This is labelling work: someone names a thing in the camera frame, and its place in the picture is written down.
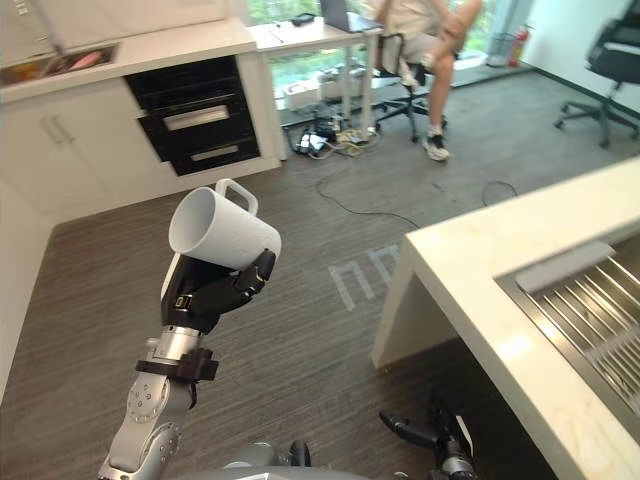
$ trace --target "black oven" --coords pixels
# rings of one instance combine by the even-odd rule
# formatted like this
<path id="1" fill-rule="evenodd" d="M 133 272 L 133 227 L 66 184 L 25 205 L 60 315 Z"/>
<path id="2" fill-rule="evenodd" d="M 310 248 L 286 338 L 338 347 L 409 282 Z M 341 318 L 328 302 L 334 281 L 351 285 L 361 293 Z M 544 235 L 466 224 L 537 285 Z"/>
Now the black oven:
<path id="1" fill-rule="evenodd" d="M 260 155 L 234 57 L 126 77 L 146 115 L 138 121 L 178 175 Z"/>

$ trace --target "kitchen sink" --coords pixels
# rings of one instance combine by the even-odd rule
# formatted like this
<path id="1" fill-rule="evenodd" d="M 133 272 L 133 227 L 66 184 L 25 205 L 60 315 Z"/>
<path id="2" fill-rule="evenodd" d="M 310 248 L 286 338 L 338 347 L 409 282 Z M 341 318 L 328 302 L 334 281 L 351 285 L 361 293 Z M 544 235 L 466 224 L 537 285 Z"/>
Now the kitchen sink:
<path id="1" fill-rule="evenodd" d="M 640 443 L 640 225 L 497 282 Z"/>
<path id="2" fill-rule="evenodd" d="M 115 58 L 118 44 L 107 45 L 100 48 L 89 48 L 78 52 L 68 53 L 66 55 L 54 57 L 51 63 L 47 67 L 44 77 L 51 77 L 53 75 L 61 75 L 68 72 L 75 72 L 78 70 L 85 70 L 87 68 L 96 67 L 98 65 L 104 65 L 113 62 Z M 77 66 L 76 62 L 82 58 L 87 57 L 90 54 L 95 54 L 94 61 L 87 66 Z"/>
<path id="3" fill-rule="evenodd" d="M 111 63 L 115 59 L 118 45 L 114 43 L 99 48 L 69 52 L 64 55 L 49 55 L 4 67 L 0 70 L 0 86 L 8 87 Z"/>

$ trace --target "white mug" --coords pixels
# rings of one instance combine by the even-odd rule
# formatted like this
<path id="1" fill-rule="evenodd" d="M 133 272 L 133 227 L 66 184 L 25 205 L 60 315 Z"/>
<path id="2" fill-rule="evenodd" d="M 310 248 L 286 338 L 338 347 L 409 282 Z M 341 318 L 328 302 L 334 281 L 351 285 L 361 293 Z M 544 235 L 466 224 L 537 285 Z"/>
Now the white mug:
<path id="1" fill-rule="evenodd" d="M 225 198 L 227 187 L 242 195 L 248 211 Z M 258 199 L 229 178 L 196 188 L 182 199 L 171 218 L 169 245 L 179 254 L 242 270 L 268 248 L 280 255 L 280 234 L 258 217 Z"/>

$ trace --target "laptop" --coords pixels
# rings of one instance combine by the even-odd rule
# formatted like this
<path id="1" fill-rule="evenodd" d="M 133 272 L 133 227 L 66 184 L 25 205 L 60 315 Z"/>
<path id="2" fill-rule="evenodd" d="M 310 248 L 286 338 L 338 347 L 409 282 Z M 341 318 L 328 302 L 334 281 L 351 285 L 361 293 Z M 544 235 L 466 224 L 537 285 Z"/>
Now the laptop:
<path id="1" fill-rule="evenodd" d="M 364 18 L 357 13 L 347 12 L 346 0 L 320 0 L 324 23 L 349 33 L 364 32 L 382 28 L 378 22 Z"/>

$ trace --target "mug handle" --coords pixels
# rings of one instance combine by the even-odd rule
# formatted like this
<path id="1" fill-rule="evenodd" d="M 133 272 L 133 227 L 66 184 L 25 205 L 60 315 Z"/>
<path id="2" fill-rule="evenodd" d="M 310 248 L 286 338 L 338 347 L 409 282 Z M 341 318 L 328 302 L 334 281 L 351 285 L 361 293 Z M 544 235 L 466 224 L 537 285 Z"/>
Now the mug handle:
<path id="1" fill-rule="evenodd" d="M 216 182 L 216 193 L 219 193 L 224 197 L 227 193 L 227 187 L 238 192 L 247 202 L 249 202 L 249 208 L 247 208 L 247 210 L 255 217 L 258 213 L 258 199 L 255 195 L 230 178 L 223 178 Z"/>

